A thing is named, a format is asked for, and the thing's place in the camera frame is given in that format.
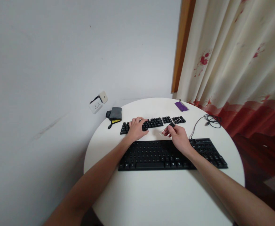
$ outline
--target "hand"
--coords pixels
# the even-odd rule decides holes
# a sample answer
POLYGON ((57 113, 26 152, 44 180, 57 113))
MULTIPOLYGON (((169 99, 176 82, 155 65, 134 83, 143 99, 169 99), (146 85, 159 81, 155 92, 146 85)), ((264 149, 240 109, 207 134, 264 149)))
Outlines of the hand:
POLYGON ((186 157, 189 157, 191 154, 197 153, 195 149, 191 146, 187 133, 185 132, 185 129, 183 127, 178 125, 175 125, 174 128, 172 126, 168 126, 167 128, 165 128, 162 134, 172 137, 172 141, 175 147, 184 155, 186 155, 186 157))
POLYGON ((129 132, 127 137, 132 141, 137 141, 141 139, 144 135, 148 134, 149 130, 143 131, 142 126, 144 122, 148 121, 148 119, 144 119, 142 117, 133 118, 132 122, 129 122, 129 132))

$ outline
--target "power socket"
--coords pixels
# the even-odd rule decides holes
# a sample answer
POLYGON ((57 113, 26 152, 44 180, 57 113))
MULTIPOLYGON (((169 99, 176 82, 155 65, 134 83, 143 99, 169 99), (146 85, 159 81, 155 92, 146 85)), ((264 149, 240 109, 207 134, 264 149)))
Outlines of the power socket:
POLYGON ((89 108, 91 109, 91 112, 94 114, 97 113, 102 106, 103 106, 103 103, 100 97, 96 97, 96 99, 89 104, 89 108))

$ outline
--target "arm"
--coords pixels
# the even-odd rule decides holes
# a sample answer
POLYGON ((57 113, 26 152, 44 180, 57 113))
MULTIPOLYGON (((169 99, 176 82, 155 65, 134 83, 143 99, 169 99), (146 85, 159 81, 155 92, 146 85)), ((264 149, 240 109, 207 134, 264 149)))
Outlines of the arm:
POLYGON ((141 117, 132 119, 128 135, 80 178, 44 226, 81 224, 84 214, 103 192, 129 146, 149 132, 142 131, 145 121, 141 117))
POLYGON ((194 164, 238 225, 275 225, 274 210, 198 154, 183 127, 168 126, 163 134, 172 136, 176 148, 194 164))

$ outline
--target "forearm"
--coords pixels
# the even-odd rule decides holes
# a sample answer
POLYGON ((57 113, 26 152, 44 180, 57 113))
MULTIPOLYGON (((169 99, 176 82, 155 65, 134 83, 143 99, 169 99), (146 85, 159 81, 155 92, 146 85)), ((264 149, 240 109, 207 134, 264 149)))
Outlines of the forearm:
POLYGON ((132 141, 127 137, 124 138, 111 152, 83 175, 66 197, 70 206, 85 212, 94 204, 131 144, 132 141))
POLYGON ((275 225, 275 212, 195 150, 187 158, 206 179, 238 225, 275 225))
POLYGON ((89 169, 52 213, 45 225, 57 225, 58 222, 59 225, 80 225, 83 215, 103 192, 132 142, 129 137, 125 137, 89 169))

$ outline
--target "purple card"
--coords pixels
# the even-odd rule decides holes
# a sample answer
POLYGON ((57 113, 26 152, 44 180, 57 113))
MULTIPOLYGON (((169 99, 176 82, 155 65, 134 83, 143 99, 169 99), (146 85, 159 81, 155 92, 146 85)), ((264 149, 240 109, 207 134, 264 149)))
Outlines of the purple card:
POLYGON ((187 111, 188 108, 183 105, 180 101, 179 102, 176 102, 175 105, 179 108, 180 111, 187 111))

